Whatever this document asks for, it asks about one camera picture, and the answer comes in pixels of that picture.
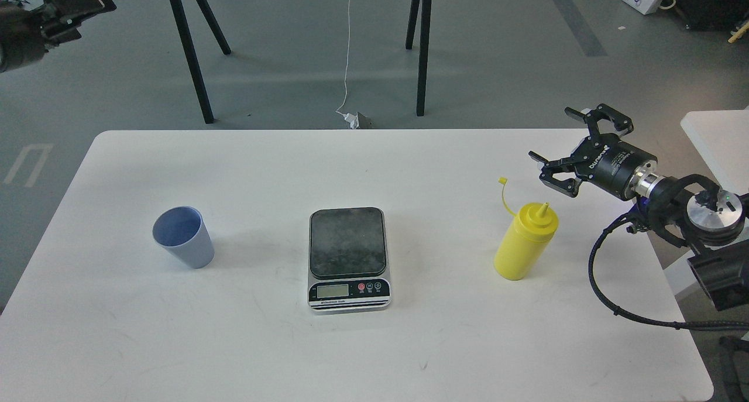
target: power adapter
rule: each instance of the power adapter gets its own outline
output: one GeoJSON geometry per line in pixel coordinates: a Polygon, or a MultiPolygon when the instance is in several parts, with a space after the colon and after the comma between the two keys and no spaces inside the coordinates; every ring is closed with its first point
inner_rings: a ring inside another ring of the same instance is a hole
{"type": "Polygon", "coordinates": [[[351,130],[372,128],[372,120],[365,117],[361,112],[357,112],[356,115],[348,112],[348,114],[343,116],[343,119],[348,123],[348,128],[351,130]]]}

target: black cable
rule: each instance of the black cable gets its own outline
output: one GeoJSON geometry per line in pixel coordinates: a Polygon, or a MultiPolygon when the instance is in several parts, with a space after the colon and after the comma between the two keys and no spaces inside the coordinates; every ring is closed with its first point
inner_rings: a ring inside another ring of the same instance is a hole
{"type": "Polygon", "coordinates": [[[746,331],[749,330],[749,323],[746,322],[732,322],[727,320],[715,320],[706,322],[662,322],[660,320],[648,319],[647,317],[638,316],[637,314],[626,311],[620,306],[613,303],[602,293],[599,286],[596,284],[596,279],[593,277],[593,261],[596,258],[596,253],[601,248],[606,237],[611,234],[616,228],[628,224],[630,222],[630,214],[625,213],[620,217],[616,218],[609,226],[607,226],[599,239],[596,240],[596,244],[593,245],[590,251],[590,258],[588,258],[588,279],[590,285],[593,288],[593,292],[604,303],[611,311],[614,316],[622,316],[625,319],[632,320],[633,322],[644,323],[647,325],[656,325],[656,327],[673,327],[676,330],[685,328],[687,330],[694,330],[696,332],[723,332],[729,330],[746,331]]]}

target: yellow squeeze bottle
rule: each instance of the yellow squeeze bottle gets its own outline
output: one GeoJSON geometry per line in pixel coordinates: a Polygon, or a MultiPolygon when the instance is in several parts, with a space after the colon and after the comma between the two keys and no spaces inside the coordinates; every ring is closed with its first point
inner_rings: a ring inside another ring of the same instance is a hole
{"type": "Polygon", "coordinates": [[[507,178],[500,178],[500,183],[502,203],[514,219],[494,256],[494,268],[506,279],[519,280],[528,274],[554,237],[554,232],[559,227],[559,218],[547,202],[527,204],[520,212],[514,213],[505,202],[507,178]]]}

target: black table leg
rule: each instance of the black table leg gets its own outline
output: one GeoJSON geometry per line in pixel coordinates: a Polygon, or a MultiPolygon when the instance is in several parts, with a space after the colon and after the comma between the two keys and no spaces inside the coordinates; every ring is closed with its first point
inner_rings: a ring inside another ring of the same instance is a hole
{"type": "Polygon", "coordinates": [[[417,30],[417,16],[419,16],[419,0],[411,0],[411,12],[408,16],[408,32],[406,32],[406,49],[414,47],[414,33],[417,30]]]}
{"type": "Polygon", "coordinates": [[[195,85],[195,93],[198,94],[198,102],[200,103],[200,110],[203,111],[203,119],[206,124],[212,124],[214,122],[214,112],[211,111],[211,103],[208,101],[208,93],[203,83],[203,75],[200,72],[198,56],[195,54],[195,47],[193,47],[193,37],[190,36],[190,27],[187,26],[187,18],[185,17],[184,7],[182,7],[182,0],[169,0],[169,3],[171,4],[171,11],[174,13],[177,31],[180,32],[182,48],[185,51],[185,58],[187,58],[187,66],[190,67],[190,75],[193,77],[193,85],[195,85]]]}
{"type": "Polygon", "coordinates": [[[429,26],[431,25],[431,0],[422,0],[422,26],[419,44],[419,87],[417,90],[417,116],[423,116],[426,101],[426,68],[429,60],[429,26]]]}
{"type": "Polygon", "coordinates": [[[214,16],[214,12],[211,10],[211,7],[208,5],[208,0],[195,0],[198,2],[198,7],[200,7],[200,11],[203,12],[203,15],[205,16],[205,21],[208,22],[208,26],[211,27],[211,31],[214,33],[214,36],[216,37],[217,42],[219,42],[219,46],[221,47],[221,52],[224,53],[225,56],[230,55],[232,53],[232,49],[229,48],[229,44],[226,41],[226,38],[224,37],[224,33],[221,31],[221,28],[219,27],[219,23],[216,21],[216,16],[214,16]]]}

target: white cable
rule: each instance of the white cable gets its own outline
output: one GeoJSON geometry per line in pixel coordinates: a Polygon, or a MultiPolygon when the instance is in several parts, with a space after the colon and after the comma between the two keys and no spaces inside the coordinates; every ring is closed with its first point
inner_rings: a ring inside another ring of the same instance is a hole
{"type": "Polygon", "coordinates": [[[335,112],[337,112],[338,114],[340,114],[344,118],[346,117],[346,114],[343,114],[343,112],[341,112],[341,108],[343,108],[343,106],[346,104],[346,99],[348,98],[348,84],[347,84],[347,81],[348,81],[348,57],[351,54],[351,0],[348,0],[348,10],[347,10],[347,13],[348,13],[348,45],[346,46],[346,70],[344,71],[344,74],[343,74],[343,88],[346,91],[346,93],[343,96],[343,102],[341,103],[341,106],[339,106],[339,108],[335,110],[335,112]]]}
{"type": "Polygon", "coordinates": [[[671,0],[671,4],[658,5],[658,8],[660,8],[660,10],[670,10],[671,8],[674,8],[674,5],[676,5],[676,0],[671,0]]]}

